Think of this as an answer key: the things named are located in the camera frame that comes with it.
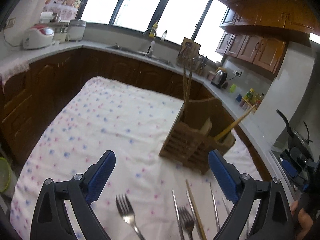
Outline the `right hand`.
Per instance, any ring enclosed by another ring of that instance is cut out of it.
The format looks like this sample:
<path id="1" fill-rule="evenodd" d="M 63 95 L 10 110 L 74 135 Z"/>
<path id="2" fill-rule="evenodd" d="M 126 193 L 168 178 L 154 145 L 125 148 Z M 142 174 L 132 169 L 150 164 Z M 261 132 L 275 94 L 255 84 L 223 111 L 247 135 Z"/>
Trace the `right hand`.
<path id="1" fill-rule="evenodd" d="M 295 214 L 295 211 L 298 207 L 298 200 L 295 200 L 290 205 L 291 215 L 293 216 Z M 301 240 L 303 239 L 307 233 L 310 231 L 311 227 L 313 226 L 313 220 L 312 218 L 305 212 L 305 210 L 302 208 L 298 213 L 298 221 L 301 226 L 301 230 L 296 233 L 295 239 Z"/>

